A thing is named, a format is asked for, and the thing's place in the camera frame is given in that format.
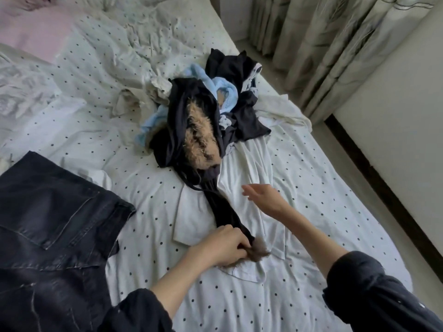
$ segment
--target floor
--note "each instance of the floor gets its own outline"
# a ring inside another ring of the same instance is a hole
[[[283,88],[285,74],[275,70],[269,58],[264,58],[260,55],[247,40],[238,41],[236,45],[240,51],[246,50],[250,57],[263,65],[261,74],[279,94],[286,93]],[[289,93],[289,98],[297,104],[299,94]],[[326,156],[328,156],[335,170],[394,241],[412,276],[415,295],[424,305],[443,319],[443,283],[437,278],[412,241],[329,131],[328,127],[324,123],[317,124],[313,127],[312,135]]]

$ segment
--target sleeve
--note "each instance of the sleeve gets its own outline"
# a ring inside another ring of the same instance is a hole
[[[132,291],[111,308],[97,332],[171,332],[172,320],[148,289]]]
[[[359,251],[339,258],[323,298],[337,317],[359,331],[443,331],[443,322],[382,265]]]

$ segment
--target beige curtain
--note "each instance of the beige curtain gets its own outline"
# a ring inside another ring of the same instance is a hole
[[[297,104],[317,123],[349,98],[437,1],[254,0],[250,40],[263,54],[273,53],[274,66],[287,71],[285,89],[301,92]]]

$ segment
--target person's left hand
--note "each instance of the person's left hand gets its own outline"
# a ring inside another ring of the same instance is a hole
[[[195,258],[201,258],[207,267],[222,267],[246,258],[246,251],[239,249],[239,245],[251,247],[249,240],[239,228],[226,225],[220,226],[199,244],[191,247],[190,253],[195,255]]]

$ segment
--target forearm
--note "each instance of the forearm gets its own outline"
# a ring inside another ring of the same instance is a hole
[[[172,319],[190,286],[209,265],[189,251],[180,262],[150,289]]]
[[[302,243],[308,254],[326,278],[335,261],[348,253],[334,240],[317,229],[305,216],[293,208],[288,208],[277,219]]]

